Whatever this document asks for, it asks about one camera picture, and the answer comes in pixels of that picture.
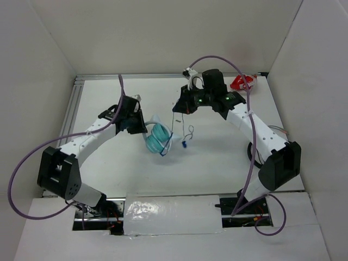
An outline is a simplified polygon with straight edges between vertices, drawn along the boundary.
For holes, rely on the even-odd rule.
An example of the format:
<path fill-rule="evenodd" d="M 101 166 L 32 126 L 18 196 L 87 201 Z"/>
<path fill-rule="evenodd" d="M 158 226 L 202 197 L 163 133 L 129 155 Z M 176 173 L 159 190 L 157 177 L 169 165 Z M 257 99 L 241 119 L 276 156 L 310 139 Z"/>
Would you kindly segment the teal white cat-ear headphones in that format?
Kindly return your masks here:
<path fill-rule="evenodd" d="M 145 122 L 145 126 L 152 127 L 149 135 L 142 135 L 147 149 L 151 153 L 159 154 L 162 157 L 168 154 L 173 143 L 179 142 L 182 138 L 166 124 L 162 123 L 157 114 L 152 115 L 151 119 Z"/>

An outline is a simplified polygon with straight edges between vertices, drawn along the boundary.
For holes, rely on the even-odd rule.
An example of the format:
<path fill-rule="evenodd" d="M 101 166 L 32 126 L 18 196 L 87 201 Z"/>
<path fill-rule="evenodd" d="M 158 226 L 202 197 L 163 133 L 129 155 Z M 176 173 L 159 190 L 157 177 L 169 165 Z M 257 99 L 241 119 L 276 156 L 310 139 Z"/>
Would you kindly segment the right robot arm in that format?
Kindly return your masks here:
<path fill-rule="evenodd" d="M 200 89 L 196 86 L 198 73 L 195 70 L 187 68 L 182 74 L 188 83 L 181 87 L 173 112 L 189 115 L 198 107 L 211 107 L 224 120 L 235 125 L 264 160 L 258 174 L 247 178 L 249 184 L 241 190 L 237 200 L 238 209 L 250 213 L 256 207 L 256 198 L 277 190 L 299 175 L 301 147 L 276 134 L 248 108 L 242 95 L 236 91 L 229 92 L 218 69 L 203 72 Z"/>

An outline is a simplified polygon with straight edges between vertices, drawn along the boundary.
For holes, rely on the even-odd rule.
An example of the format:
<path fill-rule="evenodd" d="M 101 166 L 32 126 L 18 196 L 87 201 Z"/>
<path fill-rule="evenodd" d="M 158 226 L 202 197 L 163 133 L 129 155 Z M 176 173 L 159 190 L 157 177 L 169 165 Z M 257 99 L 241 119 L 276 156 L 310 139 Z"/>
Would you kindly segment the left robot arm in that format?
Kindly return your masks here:
<path fill-rule="evenodd" d="M 42 153 L 37 184 L 66 201 L 83 204 L 95 217 L 106 215 L 110 208 L 115 208 L 104 193 L 82 182 L 80 167 L 119 132 L 147 132 L 140 101 L 139 95 L 123 96 L 119 104 L 100 113 L 84 135 L 58 148 L 46 148 Z"/>

